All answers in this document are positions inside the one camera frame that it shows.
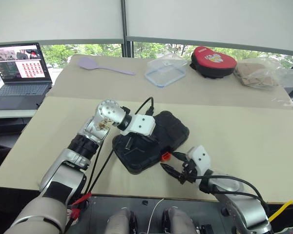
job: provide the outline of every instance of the window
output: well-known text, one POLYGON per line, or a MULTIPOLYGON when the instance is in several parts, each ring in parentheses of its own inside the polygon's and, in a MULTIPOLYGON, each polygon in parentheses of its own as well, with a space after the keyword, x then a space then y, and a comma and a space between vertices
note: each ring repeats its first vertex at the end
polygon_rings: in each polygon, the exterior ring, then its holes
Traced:
MULTIPOLYGON (((133 50, 135 58, 148 58, 156 59, 167 53, 178 54, 181 57, 190 60, 192 52, 197 46, 195 45, 180 45, 180 44, 160 44, 149 42, 134 42, 133 50)), ((285 68, 291 68, 293 66, 293 56, 274 54, 260 51, 251 50, 239 50, 230 48, 209 47, 211 50, 223 53, 233 57, 236 60, 249 59, 249 58, 274 58, 280 61, 285 68)))
POLYGON ((74 54, 122 56, 120 44, 78 44, 41 46, 45 62, 53 68, 64 68, 74 54))

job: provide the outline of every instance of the white table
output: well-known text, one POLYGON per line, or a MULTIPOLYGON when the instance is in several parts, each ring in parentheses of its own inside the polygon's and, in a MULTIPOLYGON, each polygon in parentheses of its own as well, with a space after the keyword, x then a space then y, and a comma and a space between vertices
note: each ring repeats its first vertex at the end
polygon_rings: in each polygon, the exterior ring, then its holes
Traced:
POLYGON ((282 87, 272 91, 254 89, 243 86, 234 75, 221 79, 204 78, 186 65, 184 78, 168 87, 158 88, 144 77, 150 59, 89 56, 99 66, 136 73, 129 76, 103 69, 85 70, 77 65, 83 56, 73 55, 48 96, 138 102, 153 96, 160 103, 293 109, 293 102, 282 87))
MULTIPOLYGON (((0 187, 37 190, 44 173, 100 101, 47 97, 0 167, 0 187)), ((141 103, 119 104, 133 112, 141 103)), ((155 102, 155 114, 161 110, 171 111, 190 129, 188 140, 178 151, 202 144, 211 157, 212 169, 251 182, 268 202, 293 199, 293 110, 155 102)), ((118 132, 112 128, 106 138, 98 169, 118 132)), ((173 158, 168 164, 180 170, 182 163, 173 158)), ((131 175, 115 155, 93 193, 214 200, 193 184, 179 184, 159 164, 131 175)))

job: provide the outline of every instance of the laptop screen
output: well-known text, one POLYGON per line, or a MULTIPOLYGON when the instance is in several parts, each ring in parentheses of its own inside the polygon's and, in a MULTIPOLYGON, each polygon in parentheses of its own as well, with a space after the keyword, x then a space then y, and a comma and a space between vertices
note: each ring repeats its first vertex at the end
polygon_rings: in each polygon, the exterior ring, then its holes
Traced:
POLYGON ((38 43, 0 45, 0 76, 4 83, 51 82, 38 43))

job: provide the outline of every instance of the white cable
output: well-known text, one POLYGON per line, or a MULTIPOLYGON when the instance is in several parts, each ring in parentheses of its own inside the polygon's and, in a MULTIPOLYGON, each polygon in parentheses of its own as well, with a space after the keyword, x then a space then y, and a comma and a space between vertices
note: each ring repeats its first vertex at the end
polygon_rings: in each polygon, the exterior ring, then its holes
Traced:
POLYGON ((155 211, 157 205, 160 204, 161 201, 163 201, 163 200, 164 200, 164 198, 163 198, 162 200, 160 200, 158 203, 156 203, 156 205, 154 206, 154 209, 153 209, 152 214, 151 214, 151 217, 150 217, 150 221, 149 221, 149 223, 148 223, 148 228, 147 228, 147 232, 146 232, 146 234, 148 234, 148 232, 150 231, 150 225, 151 225, 151 220, 152 220, 153 213, 154 213, 154 211, 155 211))

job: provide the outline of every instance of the black cable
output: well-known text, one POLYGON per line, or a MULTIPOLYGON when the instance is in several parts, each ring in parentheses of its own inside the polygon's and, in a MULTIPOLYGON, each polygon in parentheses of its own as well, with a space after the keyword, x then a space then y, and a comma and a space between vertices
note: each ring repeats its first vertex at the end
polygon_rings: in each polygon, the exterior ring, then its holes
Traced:
POLYGON ((67 232, 67 230, 70 228, 70 226, 72 226, 72 223, 74 222, 73 218, 70 218, 69 221, 67 222, 66 226, 65 226, 65 231, 64 233, 67 232))
POLYGON ((237 178, 237 177, 233 177, 230 175, 203 175, 203 176, 193 176, 193 179, 232 179, 232 180, 236 180, 236 181, 240 181, 244 184, 249 185, 257 194, 258 198, 263 199, 262 195, 260 194, 260 192, 258 191, 257 188, 255 188, 254 185, 252 185, 251 183, 247 182, 246 180, 237 178))
POLYGON ((111 152, 109 153, 107 159, 105 160, 105 163, 103 164, 103 166, 102 166, 101 170, 99 171, 97 177, 95 178, 94 182, 92 183, 92 185, 91 185, 91 187, 90 187, 90 189, 89 189, 90 192, 92 191, 94 185, 95 185, 96 182, 98 181, 98 179, 99 179, 99 177, 100 177, 102 171, 104 170, 105 166, 107 165, 109 159, 111 158, 111 156, 112 156, 112 154, 113 154, 113 152, 114 152, 116 146, 119 144, 120 140, 121 140, 121 138, 118 137, 117 143, 116 143, 116 144, 114 145, 114 147, 112 148, 112 150, 111 150, 111 152))
POLYGON ((141 108, 144 107, 144 105, 145 105, 149 100, 151 100, 151 107, 152 107, 152 109, 154 109, 154 99, 153 99, 153 97, 149 97, 149 98, 148 98, 147 100, 145 100, 144 103, 143 103, 143 104, 137 109, 135 115, 138 114, 138 112, 141 110, 141 108))
POLYGON ((108 155, 108 157, 107 157, 107 159, 106 159, 105 163, 103 164, 103 166, 102 166, 101 170, 99 171, 99 173, 98 173, 97 177, 95 178, 94 182, 92 183, 92 185, 91 185, 91 187, 90 187, 89 191, 92 191, 92 189, 93 189, 94 185, 95 185, 95 184, 96 184, 96 182, 98 181, 98 179, 99 179, 99 177, 100 177, 100 175, 101 175, 102 171, 104 170, 105 166, 107 165, 107 163, 108 163, 109 159, 111 158, 111 156, 112 156, 113 152, 114 152, 114 149, 112 149, 112 150, 111 150, 111 152, 109 153, 109 155, 108 155))
POLYGON ((88 192, 89 190, 89 187, 90 187, 90 184, 91 184, 91 181, 92 181, 92 178, 93 178, 93 174, 94 174, 94 170, 97 166, 97 162, 98 162, 98 158, 99 158, 99 155, 100 155, 100 152, 101 152, 101 149, 102 149, 102 146, 103 146, 103 143, 104 141, 102 141, 100 147, 99 147, 99 150, 98 150, 98 153, 97 153, 97 157, 96 157, 96 160, 94 161, 94 165, 93 165, 93 168, 92 168, 92 171, 91 171, 91 175, 90 175, 90 178, 89 178, 89 181, 88 181, 88 185, 87 185, 87 188, 84 192, 84 195, 88 192))
POLYGON ((243 195, 243 196, 249 196, 249 197, 253 197, 257 200, 260 201, 260 203, 262 204, 262 206, 264 207, 265 213, 269 212, 269 207, 268 204, 260 197, 254 195, 254 194, 249 194, 249 193, 242 193, 242 192, 227 192, 227 191, 211 191, 211 194, 230 194, 230 195, 243 195))

